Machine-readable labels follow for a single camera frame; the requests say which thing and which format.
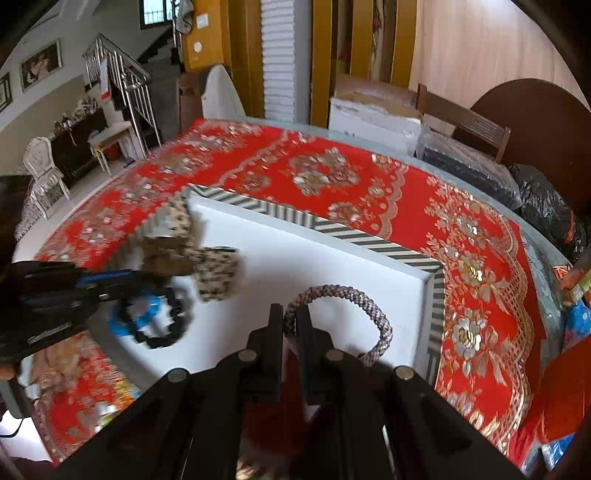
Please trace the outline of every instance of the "metal handrail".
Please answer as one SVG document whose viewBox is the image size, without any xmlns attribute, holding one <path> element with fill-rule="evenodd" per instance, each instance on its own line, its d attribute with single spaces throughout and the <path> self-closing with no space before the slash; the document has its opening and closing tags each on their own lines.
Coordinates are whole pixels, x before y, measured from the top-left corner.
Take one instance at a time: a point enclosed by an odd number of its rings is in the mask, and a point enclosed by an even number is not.
<svg viewBox="0 0 591 480">
<path fill-rule="evenodd" d="M 100 63 L 107 58 L 111 83 L 123 94 L 124 104 L 129 108 L 144 157 L 148 148 L 139 126 L 138 114 L 154 129 L 158 145 L 162 145 L 148 89 L 148 84 L 152 81 L 151 75 L 125 50 L 100 33 L 82 56 L 86 60 L 86 73 L 91 83 L 100 81 Z"/>
</svg>

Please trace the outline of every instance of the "black plastic bag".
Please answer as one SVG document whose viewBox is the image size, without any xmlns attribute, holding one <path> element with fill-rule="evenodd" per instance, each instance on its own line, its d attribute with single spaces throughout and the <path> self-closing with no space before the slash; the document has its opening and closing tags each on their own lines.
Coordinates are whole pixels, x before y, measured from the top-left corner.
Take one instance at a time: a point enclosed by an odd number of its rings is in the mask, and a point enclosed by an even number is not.
<svg viewBox="0 0 591 480">
<path fill-rule="evenodd" d="M 510 166 L 509 171 L 521 194 L 517 213 L 575 263 L 587 248 L 591 226 L 574 214 L 542 172 L 522 164 Z"/>
</svg>

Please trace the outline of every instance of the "chair covered with white cloth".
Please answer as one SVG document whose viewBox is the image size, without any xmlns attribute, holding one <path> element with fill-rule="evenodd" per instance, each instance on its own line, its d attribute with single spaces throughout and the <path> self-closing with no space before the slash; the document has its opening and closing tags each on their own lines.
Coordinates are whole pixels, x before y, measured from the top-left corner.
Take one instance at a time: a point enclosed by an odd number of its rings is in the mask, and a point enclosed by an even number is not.
<svg viewBox="0 0 591 480">
<path fill-rule="evenodd" d="M 53 187 L 59 185 L 65 197 L 70 199 L 70 190 L 63 181 L 64 174 L 53 163 L 51 141 L 47 137 L 33 138 L 25 150 L 22 162 L 35 178 L 31 189 L 31 200 L 41 210 L 43 217 L 47 218 L 47 212 L 41 204 L 40 198 L 46 196 Z"/>
</svg>

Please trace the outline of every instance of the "picture frame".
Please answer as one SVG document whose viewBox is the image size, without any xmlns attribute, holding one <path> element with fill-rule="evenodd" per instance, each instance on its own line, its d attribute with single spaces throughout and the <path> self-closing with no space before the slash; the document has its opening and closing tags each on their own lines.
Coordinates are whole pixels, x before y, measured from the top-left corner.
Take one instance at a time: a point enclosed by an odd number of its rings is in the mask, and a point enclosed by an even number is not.
<svg viewBox="0 0 591 480">
<path fill-rule="evenodd" d="M 0 112 L 12 103 L 12 90 L 10 88 L 10 72 L 0 79 Z"/>
<path fill-rule="evenodd" d="M 49 45 L 37 50 L 20 63 L 22 91 L 25 92 L 52 73 L 60 70 L 61 49 L 60 40 L 54 40 Z"/>
</svg>

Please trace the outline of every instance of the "silver bolt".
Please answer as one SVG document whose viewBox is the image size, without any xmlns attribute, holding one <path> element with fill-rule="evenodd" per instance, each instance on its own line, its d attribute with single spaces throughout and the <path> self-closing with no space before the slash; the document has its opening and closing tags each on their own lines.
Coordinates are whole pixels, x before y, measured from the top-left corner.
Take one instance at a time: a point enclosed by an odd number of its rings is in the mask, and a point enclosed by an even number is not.
<svg viewBox="0 0 591 480">
<path fill-rule="evenodd" d="M 345 357 L 345 354 L 336 348 L 332 348 L 324 356 L 331 362 L 340 362 Z"/>
<path fill-rule="evenodd" d="M 238 358 L 243 362 L 252 362 L 256 359 L 257 355 L 254 350 L 250 350 L 249 348 L 245 348 L 238 352 Z"/>
<path fill-rule="evenodd" d="M 402 380 L 410 380 L 414 377 L 414 371 L 410 367 L 398 367 L 396 369 L 396 376 Z"/>
<path fill-rule="evenodd" d="M 173 368 L 170 372 L 168 372 L 166 378 L 168 378 L 169 382 L 179 383 L 187 378 L 188 374 L 189 372 L 187 372 L 184 368 Z"/>
</svg>

